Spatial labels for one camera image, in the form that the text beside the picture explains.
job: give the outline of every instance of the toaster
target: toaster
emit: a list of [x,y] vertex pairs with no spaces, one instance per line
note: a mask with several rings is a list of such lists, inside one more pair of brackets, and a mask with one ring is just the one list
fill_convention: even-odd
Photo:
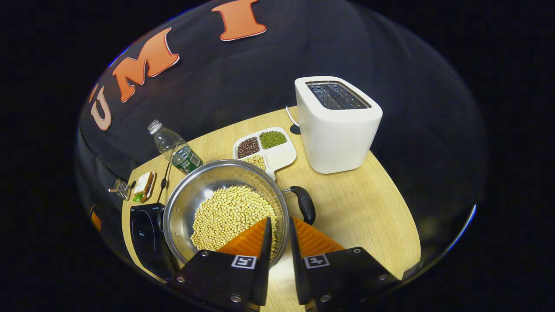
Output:
[[332,76],[298,78],[295,92],[310,166],[324,174],[360,167],[380,125],[380,106],[354,85]]

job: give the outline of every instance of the black pot handle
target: black pot handle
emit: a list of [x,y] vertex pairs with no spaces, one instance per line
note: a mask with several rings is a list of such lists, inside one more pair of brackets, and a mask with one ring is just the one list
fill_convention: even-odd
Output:
[[314,203],[310,198],[309,192],[302,187],[291,187],[291,192],[297,195],[299,201],[299,209],[301,209],[304,222],[312,225],[316,220],[316,211],[314,210]]
[[166,207],[162,207],[162,209],[160,209],[158,211],[158,215],[156,216],[156,223],[158,223],[158,229],[160,230],[160,232],[164,233],[164,223],[163,223],[163,219],[164,219],[164,210],[166,209]]

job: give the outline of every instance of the toaster slot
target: toaster slot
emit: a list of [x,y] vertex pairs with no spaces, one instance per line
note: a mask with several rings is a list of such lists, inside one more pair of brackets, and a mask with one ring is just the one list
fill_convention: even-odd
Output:
[[371,108],[370,104],[340,82],[307,82],[306,85],[314,96],[327,109],[361,109]]

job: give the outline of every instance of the black induction cooktop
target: black induction cooktop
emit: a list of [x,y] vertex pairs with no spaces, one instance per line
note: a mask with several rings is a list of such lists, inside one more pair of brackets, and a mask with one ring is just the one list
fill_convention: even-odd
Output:
[[168,281],[173,276],[172,255],[166,245],[162,227],[164,205],[160,203],[132,206],[129,228],[135,253],[147,270]]

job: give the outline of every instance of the wooden table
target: wooden table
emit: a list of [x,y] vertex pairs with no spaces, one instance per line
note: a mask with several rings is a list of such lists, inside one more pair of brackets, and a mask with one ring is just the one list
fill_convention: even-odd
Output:
[[[297,108],[289,109],[295,120]],[[282,127],[289,132],[291,121],[284,109],[260,115],[221,128],[189,141],[191,148],[204,163],[233,158],[233,144],[250,133],[269,128]],[[396,278],[420,261],[420,239],[412,215],[395,187],[393,181],[371,152],[357,169],[320,174],[314,171],[306,158],[300,135],[289,133],[297,150],[296,160],[276,171],[276,183],[281,189],[298,185],[311,195],[316,208],[315,226],[345,248],[361,246]],[[158,173],[152,197],[146,203],[155,203],[160,192],[168,162],[160,155],[133,170],[129,182],[137,180],[145,172]],[[165,204],[184,174],[170,166],[169,187],[162,192],[160,202]],[[289,214],[302,220],[294,194],[284,194]],[[129,230],[129,209],[137,203],[124,202],[122,229],[125,244],[135,264],[164,283],[165,281],[144,269],[133,249]],[[270,270],[268,298],[264,308],[268,311],[304,311],[297,301],[295,274],[291,246],[280,261]]]

